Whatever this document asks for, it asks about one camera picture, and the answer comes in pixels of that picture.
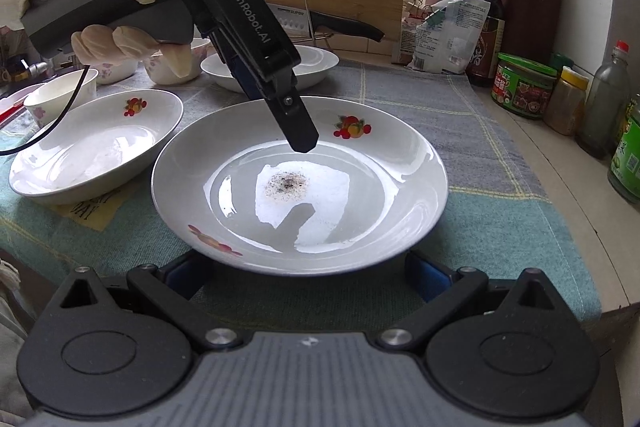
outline countertop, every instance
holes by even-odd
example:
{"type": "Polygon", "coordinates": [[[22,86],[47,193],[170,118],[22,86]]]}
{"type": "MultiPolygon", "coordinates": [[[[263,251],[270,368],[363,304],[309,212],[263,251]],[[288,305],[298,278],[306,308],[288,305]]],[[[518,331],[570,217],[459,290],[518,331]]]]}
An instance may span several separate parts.
{"type": "MultiPolygon", "coordinates": [[[[336,53],[370,64],[390,64],[386,55],[336,53]]],[[[640,208],[627,203],[609,185],[608,162],[592,158],[572,138],[543,122],[499,107],[489,89],[475,91],[508,131],[564,217],[595,283],[602,313],[640,303],[640,208]]]]}

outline plastic bag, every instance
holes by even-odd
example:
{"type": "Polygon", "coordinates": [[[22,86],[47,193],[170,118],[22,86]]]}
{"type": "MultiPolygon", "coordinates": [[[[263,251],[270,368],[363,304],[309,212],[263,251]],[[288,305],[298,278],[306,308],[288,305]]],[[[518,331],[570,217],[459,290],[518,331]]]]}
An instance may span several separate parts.
{"type": "Polygon", "coordinates": [[[428,73],[462,74],[476,48],[490,4],[483,0],[444,0],[416,28],[409,68],[428,73]]]}

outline yellow lid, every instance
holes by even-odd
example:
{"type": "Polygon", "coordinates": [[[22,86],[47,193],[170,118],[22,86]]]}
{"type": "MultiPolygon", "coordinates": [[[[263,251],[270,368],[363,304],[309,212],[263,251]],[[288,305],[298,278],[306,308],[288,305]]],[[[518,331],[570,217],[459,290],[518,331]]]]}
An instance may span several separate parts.
{"type": "Polygon", "coordinates": [[[562,68],[562,75],[560,75],[567,84],[571,84],[578,89],[585,91],[587,86],[589,86],[589,79],[586,76],[581,75],[580,73],[576,73],[571,68],[564,66],[562,68]]]}

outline knife block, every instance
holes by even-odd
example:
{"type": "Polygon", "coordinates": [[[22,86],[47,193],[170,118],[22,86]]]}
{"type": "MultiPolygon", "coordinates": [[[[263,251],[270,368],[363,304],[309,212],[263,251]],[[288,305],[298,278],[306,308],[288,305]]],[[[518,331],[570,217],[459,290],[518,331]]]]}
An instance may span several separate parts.
{"type": "Polygon", "coordinates": [[[502,0],[505,11],[503,53],[548,64],[562,0],[502,0]]]}

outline red bottle cap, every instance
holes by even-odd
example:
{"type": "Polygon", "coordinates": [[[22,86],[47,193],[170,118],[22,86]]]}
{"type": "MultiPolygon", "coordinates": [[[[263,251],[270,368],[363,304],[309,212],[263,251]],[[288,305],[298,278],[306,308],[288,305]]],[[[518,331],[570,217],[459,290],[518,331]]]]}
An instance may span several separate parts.
{"type": "Polygon", "coordinates": [[[618,41],[618,42],[616,43],[616,47],[617,47],[619,50],[624,51],[625,53],[628,53],[628,52],[629,52],[629,44],[627,44],[625,41],[618,41]]]}

